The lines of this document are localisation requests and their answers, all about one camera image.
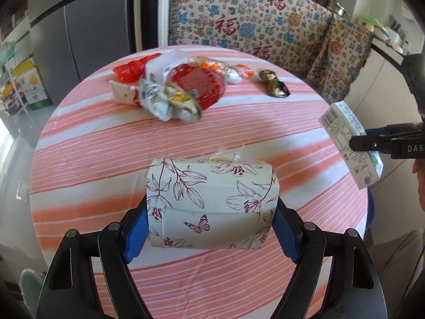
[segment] human hand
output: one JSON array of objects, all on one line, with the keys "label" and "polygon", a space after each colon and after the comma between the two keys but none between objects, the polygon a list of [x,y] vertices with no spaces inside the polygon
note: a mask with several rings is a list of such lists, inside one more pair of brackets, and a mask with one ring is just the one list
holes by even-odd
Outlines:
[{"label": "human hand", "polygon": [[412,173],[418,174],[418,193],[419,193],[419,203],[421,204],[422,210],[425,211],[425,160],[424,165],[421,164],[421,160],[416,159],[413,164]]}]

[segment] floor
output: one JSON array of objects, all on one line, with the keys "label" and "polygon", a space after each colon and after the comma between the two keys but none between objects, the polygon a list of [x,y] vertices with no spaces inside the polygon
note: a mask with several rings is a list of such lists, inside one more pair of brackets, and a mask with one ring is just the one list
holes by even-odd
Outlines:
[{"label": "floor", "polygon": [[13,118],[0,112],[0,274],[6,281],[18,283],[25,268],[48,269],[31,220],[29,179],[38,138],[54,110]]}]

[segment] person's leg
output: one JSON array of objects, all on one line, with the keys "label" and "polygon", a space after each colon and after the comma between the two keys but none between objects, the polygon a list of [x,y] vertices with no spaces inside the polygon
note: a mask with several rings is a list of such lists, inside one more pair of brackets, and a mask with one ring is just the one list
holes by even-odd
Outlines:
[{"label": "person's leg", "polygon": [[409,285],[422,251],[422,234],[414,230],[368,249],[384,292],[388,316],[393,314]]}]

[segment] round table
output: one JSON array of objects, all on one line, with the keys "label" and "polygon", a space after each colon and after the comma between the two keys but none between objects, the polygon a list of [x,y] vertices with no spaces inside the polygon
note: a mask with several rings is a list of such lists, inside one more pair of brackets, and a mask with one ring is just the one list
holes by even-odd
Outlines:
[{"label": "round table", "polygon": [[[118,64],[181,49],[258,72],[271,69],[291,95],[269,97],[258,79],[228,85],[198,122],[161,122],[135,106],[116,104],[108,81]],[[363,235],[367,191],[358,190],[318,118],[328,105],[308,85],[264,60],[223,48],[176,46],[127,56],[95,72],[56,109],[40,136],[31,171],[31,210],[47,263],[64,233],[103,229],[136,207],[155,157],[196,158],[225,146],[270,163],[280,196],[322,230]],[[99,260],[93,260],[104,311],[116,316]],[[294,265],[270,231],[263,248],[190,250],[147,241],[129,268],[154,318],[269,318]],[[309,314],[321,306],[330,260],[324,261]]]}]

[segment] barcode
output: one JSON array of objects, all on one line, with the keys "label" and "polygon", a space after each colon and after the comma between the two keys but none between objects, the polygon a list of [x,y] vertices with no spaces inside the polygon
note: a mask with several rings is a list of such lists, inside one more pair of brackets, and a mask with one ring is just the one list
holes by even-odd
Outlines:
[{"label": "barcode", "polygon": [[323,117],[322,122],[326,127],[329,127],[336,119],[338,118],[338,114],[335,113],[335,110],[331,108]]},{"label": "barcode", "polygon": [[197,99],[199,97],[199,93],[197,89],[192,89],[188,92],[188,95],[191,99]]}]

